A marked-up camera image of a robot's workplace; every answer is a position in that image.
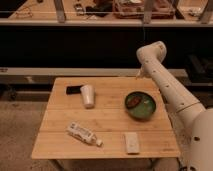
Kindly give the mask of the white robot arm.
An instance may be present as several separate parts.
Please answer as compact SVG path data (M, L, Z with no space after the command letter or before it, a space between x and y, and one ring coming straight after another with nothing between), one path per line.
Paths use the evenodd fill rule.
M162 41L136 51L140 75L149 76L173 106L191 138L187 171L213 171L213 108L204 105L162 64L167 48Z

